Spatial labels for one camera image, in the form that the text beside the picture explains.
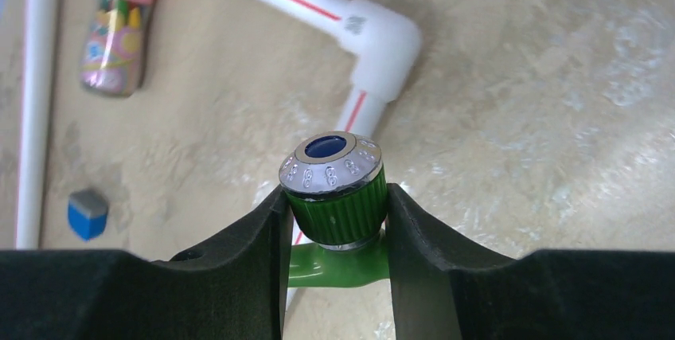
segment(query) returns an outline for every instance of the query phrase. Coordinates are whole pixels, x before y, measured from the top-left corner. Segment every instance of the green knob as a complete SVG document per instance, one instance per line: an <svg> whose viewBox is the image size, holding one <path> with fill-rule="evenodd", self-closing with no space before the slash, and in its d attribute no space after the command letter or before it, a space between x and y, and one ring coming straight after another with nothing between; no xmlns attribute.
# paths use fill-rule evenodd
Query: green knob
<svg viewBox="0 0 675 340"><path fill-rule="evenodd" d="M298 226L319 244L358 247L376 237L387 216L382 153L366 137L316 135L288 156L279 180Z"/></svg>

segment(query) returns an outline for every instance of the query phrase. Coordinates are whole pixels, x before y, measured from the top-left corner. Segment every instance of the eraser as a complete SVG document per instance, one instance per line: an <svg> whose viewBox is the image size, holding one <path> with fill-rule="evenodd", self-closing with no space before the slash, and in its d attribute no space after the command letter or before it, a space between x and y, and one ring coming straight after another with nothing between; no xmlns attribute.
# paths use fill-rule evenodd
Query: eraser
<svg viewBox="0 0 675 340"><path fill-rule="evenodd" d="M68 223L83 240L101 235L107 222L108 203L94 189L71 193L68 197Z"/></svg>

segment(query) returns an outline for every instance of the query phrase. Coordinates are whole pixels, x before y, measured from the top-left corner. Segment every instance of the silver metal ring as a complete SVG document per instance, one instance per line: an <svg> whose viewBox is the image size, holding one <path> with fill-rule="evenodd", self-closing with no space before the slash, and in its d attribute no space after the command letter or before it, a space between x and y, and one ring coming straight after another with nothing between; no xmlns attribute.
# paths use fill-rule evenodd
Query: silver metal ring
<svg viewBox="0 0 675 340"><path fill-rule="evenodd" d="M320 201L368 184L381 169L382 151L373 141L329 131L300 144L279 168L279 181L296 197Z"/></svg>
<svg viewBox="0 0 675 340"><path fill-rule="evenodd" d="M370 242L373 242L374 240L377 240L377 238L380 237L380 232L378 231L377 234L368 237L368 238L363 238L360 240L357 240L356 242L353 243L348 243L348 244L336 244L336 245L331 245L331 244L319 244L319 246L325 248L326 250L330 251L349 251L349 250L355 250L357 248L361 248Z"/></svg>

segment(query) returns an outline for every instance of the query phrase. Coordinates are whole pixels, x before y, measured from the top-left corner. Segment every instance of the colorful can label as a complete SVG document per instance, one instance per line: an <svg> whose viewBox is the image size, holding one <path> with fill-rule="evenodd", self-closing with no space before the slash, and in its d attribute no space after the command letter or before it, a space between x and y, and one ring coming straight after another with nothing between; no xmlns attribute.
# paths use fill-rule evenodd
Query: colorful can label
<svg viewBox="0 0 675 340"><path fill-rule="evenodd" d="M113 96L130 96L142 71L144 7L104 0L84 47L80 80Z"/></svg>

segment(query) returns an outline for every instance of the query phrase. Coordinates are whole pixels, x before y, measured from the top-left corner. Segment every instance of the marble floor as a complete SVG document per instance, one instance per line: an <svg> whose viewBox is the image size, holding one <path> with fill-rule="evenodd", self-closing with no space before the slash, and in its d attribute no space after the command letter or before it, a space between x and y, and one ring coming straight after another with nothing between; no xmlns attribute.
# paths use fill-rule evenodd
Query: marble floor
<svg viewBox="0 0 675 340"><path fill-rule="evenodd" d="M423 31L376 133L390 182L509 256L674 250L675 0L373 0ZM248 212L284 156L329 130L353 58L254 0L158 0L145 87L83 92L95 0L61 0L41 245L166 259ZM0 247L13 243L23 0L0 21ZM95 186L106 232L83 243L66 199ZM394 338L387 282L304 291L289 339Z"/></svg>

